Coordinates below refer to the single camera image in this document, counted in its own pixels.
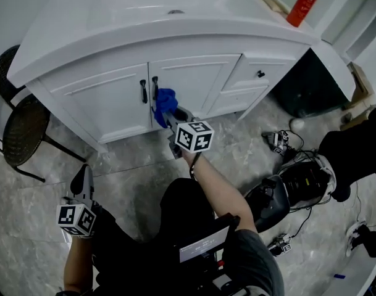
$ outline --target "black cabinet handle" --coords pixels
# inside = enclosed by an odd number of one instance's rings
[[[148,103],[148,96],[146,94],[146,88],[145,88],[146,80],[142,79],[140,81],[140,85],[143,88],[143,103],[147,104]]]
[[[259,78],[262,78],[263,76],[266,76],[266,74],[265,74],[264,72],[262,72],[262,70],[259,70],[259,71],[257,72],[257,76],[258,76]]]
[[[157,94],[159,93],[159,87],[157,86],[157,81],[158,81],[158,77],[157,76],[154,76],[152,78],[152,82],[153,82],[153,85],[154,85],[154,88],[155,88],[155,93],[154,93],[154,97],[153,99],[156,101],[157,99]]]

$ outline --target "black trash can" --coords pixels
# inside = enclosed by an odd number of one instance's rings
[[[280,105],[298,118],[327,113],[349,102],[312,49],[276,85],[273,93]]]

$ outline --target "black pants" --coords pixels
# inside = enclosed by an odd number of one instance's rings
[[[164,273],[163,269],[172,272],[168,252],[173,244],[214,220],[201,186],[192,179],[176,179],[171,183],[160,206],[159,234],[148,244],[133,240],[102,209],[93,237],[93,264],[99,271],[96,280],[101,288],[117,282],[121,289],[132,289],[137,286],[136,281],[141,281],[142,288],[143,282],[151,285],[151,280],[158,281],[156,274]]]
[[[353,241],[353,246],[363,244],[367,253],[372,258],[376,258],[376,231],[370,231],[367,226],[363,225],[358,228],[357,233],[359,237]]]

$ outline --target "monitor screen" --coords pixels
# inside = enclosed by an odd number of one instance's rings
[[[229,231],[229,226],[215,232],[214,234],[205,237],[193,244],[187,245],[180,249],[180,262],[190,260],[197,257],[216,246],[223,244],[226,241],[227,233]]]

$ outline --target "cabinet door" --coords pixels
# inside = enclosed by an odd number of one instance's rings
[[[286,65],[294,61],[294,58],[263,57],[255,53],[245,53],[239,59],[223,91],[258,88],[264,84],[272,86],[279,74],[286,73]]]
[[[53,91],[52,95],[100,143],[152,128],[147,64],[85,78]]]
[[[157,76],[159,88],[173,89],[180,106],[196,117],[204,117],[239,58],[240,54],[205,55],[150,62],[151,98],[154,97],[152,78]]]

